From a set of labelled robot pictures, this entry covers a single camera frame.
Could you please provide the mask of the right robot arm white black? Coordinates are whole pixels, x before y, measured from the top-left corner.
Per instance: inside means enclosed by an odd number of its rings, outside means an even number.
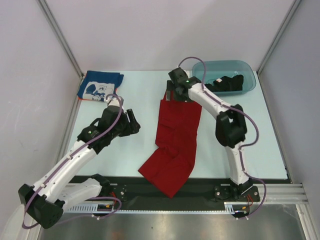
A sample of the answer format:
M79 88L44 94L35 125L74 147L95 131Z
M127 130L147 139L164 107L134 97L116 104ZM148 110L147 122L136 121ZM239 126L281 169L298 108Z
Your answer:
M244 141L248 132L241 105L231 105L212 93L197 77L189 77L180 67L168 73L166 100L196 102L216 121L215 137L225 147L230 169L230 194L242 201L253 187L253 178L245 167Z

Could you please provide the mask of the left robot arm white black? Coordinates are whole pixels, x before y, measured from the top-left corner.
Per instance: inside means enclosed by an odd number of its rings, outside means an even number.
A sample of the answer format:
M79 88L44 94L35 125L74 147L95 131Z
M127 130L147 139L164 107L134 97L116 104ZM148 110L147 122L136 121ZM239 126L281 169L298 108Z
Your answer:
M33 185L23 184L19 188L24 212L48 229L66 210L86 200L109 200L120 209L122 201L110 196L112 186L102 175L94 174L81 184L65 187L114 138L136 134L140 128L132 109L124 111L120 105L109 105L100 118L82 130L70 151L44 177Z

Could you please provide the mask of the red t shirt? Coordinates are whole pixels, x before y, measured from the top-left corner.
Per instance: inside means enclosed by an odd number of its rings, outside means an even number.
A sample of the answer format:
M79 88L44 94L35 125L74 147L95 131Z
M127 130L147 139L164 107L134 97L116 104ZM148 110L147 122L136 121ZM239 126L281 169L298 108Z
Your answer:
M157 149L138 172L169 198L180 190L196 162L202 107L196 102L160 101L155 137Z

